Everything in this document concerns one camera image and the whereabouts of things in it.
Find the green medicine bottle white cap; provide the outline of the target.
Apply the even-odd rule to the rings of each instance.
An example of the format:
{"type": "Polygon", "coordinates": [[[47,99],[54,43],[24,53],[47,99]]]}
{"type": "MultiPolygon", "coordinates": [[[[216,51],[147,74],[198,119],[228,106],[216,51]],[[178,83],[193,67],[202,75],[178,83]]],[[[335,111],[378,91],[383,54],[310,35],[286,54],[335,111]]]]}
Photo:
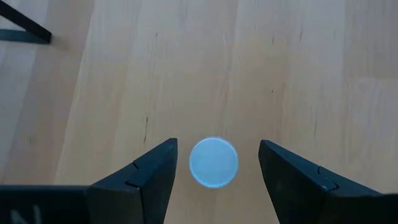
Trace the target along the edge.
{"type": "Polygon", "coordinates": [[[235,178],[239,169],[238,153],[227,140],[205,138],[192,148],[189,168],[199,184],[209,189],[219,189],[235,178]]]}

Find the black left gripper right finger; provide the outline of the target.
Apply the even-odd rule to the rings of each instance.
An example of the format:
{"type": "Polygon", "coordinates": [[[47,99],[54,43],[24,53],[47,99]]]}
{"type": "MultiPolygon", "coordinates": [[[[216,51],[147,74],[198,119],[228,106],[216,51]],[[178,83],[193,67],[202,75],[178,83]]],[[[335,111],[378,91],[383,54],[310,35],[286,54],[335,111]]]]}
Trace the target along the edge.
{"type": "Polygon", "coordinates": [[[262,140],[262,176],[280,224],[398,224],[398,194],[382,194],[262,140]]]}

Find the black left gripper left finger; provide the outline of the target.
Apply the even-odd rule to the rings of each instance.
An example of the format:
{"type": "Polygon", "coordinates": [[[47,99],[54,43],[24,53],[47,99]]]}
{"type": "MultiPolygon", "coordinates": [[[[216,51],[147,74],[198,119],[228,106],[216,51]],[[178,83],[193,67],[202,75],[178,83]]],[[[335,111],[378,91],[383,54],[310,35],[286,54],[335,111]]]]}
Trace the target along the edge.
{"type": "Polygon", "coordinates": [[[163,224],[177,168],[170,138],[87,191],[91,224],[163,224]]]}

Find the wooden shelf with black legs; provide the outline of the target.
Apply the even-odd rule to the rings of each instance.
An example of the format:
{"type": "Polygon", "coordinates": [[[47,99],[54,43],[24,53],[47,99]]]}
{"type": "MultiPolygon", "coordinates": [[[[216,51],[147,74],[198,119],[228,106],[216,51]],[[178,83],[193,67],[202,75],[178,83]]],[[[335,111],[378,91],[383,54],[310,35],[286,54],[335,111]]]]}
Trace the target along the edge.
{"type": "Polygon", "coordinates": [[[0,0],[0,16],[23,30],[0,29],[0,40],[48,45],[52,41],[52,33],[17,11],[3,0],[0,0]]]}

